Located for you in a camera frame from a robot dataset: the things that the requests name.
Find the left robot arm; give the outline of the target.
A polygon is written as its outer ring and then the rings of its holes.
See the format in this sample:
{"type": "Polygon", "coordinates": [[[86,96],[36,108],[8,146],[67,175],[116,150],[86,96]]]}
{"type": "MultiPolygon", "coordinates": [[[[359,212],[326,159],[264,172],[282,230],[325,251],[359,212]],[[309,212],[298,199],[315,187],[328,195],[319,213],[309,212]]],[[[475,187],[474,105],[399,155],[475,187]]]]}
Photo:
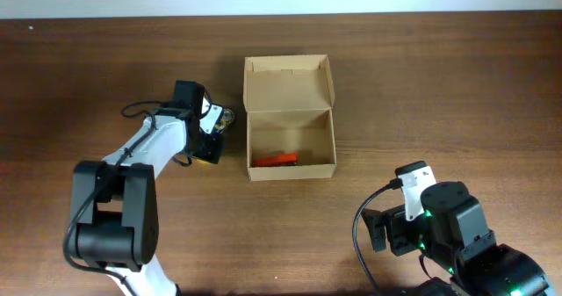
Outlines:
{"type": "Polygon", "coordinates": [[[169,101],[123,107],[140,117],[139,131],[100,161],[81,161],[72,176],[68,229],[62,254],[73,268],[111,278],[125,295],[178,295],[157,256],[156,182],[169,162],[216,164],[234,112],[213,102],[207,89],[178,80],[169,101]]]}

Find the orange highlighter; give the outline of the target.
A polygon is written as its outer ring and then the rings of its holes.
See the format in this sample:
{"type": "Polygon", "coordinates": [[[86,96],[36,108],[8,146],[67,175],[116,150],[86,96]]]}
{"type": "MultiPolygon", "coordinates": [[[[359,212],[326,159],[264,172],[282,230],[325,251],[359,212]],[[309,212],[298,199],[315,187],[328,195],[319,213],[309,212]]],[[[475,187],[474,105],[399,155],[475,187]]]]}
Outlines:
{"type": "Polygon", "coordinates": [[[255,168],[295,166],[298,160],[299,157],[297,153],[276,154],[256,158],[252,161],[251,166],[255,168]]]}

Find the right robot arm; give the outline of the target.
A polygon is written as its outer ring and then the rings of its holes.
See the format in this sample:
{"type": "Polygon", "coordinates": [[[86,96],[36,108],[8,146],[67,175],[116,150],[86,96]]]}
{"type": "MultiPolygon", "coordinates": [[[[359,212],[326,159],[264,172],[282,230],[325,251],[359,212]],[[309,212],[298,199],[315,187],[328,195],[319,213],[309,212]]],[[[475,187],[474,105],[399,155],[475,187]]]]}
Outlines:
{"type": "Polygon", "coordinates": [[[531,257],[497,244],[480,202],[461,182],[441,182],[421,193],[422,213],[407,221],[404,206],[380,212],[361,205],[354,221],[363,221],[374,250],[395,256],[415,250],[450,277],[430,277],[404,295],[549,296],[555,288],[531,257]]]}

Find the brown cardboard box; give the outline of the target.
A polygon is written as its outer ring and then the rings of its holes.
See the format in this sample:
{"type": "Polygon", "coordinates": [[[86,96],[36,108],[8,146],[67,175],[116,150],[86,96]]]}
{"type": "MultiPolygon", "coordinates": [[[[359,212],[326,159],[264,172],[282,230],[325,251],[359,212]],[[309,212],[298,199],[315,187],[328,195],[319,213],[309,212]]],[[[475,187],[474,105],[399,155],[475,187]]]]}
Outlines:
{"type": "Polygon", "coordinates": [[[247,57],[243,103],[247,113],[249,180],[331,178],[337,165],[334,81],[325,54],[247,57]],[[295,166],[255,168],[254,159],[297,153],[295,166]]]}

